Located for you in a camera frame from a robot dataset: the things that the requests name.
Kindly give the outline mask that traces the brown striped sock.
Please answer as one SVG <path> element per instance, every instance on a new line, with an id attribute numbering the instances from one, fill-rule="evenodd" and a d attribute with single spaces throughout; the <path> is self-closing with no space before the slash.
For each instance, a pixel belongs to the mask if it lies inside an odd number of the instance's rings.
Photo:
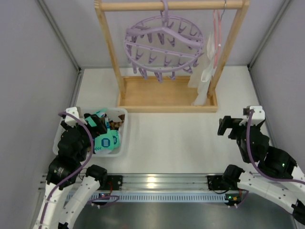
<path id="1" fill-rule="evenodd" d="M 120 127 L 123 126 L 124 120 L 125 120 L 125 115 L 124 114 L 119 115 L 118 118 L 119 118 L 119 121 L 113 121 L 112 119 L 108 118 L 111 130 L 119 130 Z"/>

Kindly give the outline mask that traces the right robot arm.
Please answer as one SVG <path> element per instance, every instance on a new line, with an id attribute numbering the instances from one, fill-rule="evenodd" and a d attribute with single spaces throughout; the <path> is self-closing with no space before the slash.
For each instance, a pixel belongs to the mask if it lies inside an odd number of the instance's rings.
<path id="1" fill-rule="evenodd" d="M 219 120 L 217 134 L 230 129 L 229 138 L 235 140 L 242 160 L 251 164 L 264 179 L 236 165 L 228 165 L 222 175 L 230 188 L 253 192 L 284 209 L 301 224 L 305 223 L 305 174 L 286 151 L 269 144 L 262 134 L 265 115 L 254 110 L 246 118 L 224 116 Z"/>

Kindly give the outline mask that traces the purple round clip hanger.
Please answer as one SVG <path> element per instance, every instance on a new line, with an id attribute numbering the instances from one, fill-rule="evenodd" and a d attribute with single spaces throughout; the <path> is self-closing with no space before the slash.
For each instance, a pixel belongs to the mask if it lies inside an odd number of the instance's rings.
<path id="1" fill-rule="evenodd" d="M 176 72 L 192 73 L 203 53 L 204 35 L 193 22 L 169 14 L 167 1 L 157 16 L 145 18 L 126 29 L 124 49 L 134 73 L 144 79 L 152 73 L 175 80 Z"/>

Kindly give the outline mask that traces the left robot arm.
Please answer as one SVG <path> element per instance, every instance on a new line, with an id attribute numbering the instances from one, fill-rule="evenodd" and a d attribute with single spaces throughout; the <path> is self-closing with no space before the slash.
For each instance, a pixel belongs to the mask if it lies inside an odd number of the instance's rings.
<path id="1" fill-rule="evenodd" d="M 107 170 L 98 165 L 87 168 L 75 194 L 66 202 L 78 174 L 89 162 L 94 150 L 94 138 L 106 133 L 106 124 L 96 114 L 85 114 L 81 120 L 63 112 L 64 132 L 58 142 L 58 154 L 50 163 L 43 203 L 35 229 L 71 229 L 89 197 L 107 181 Z"/>

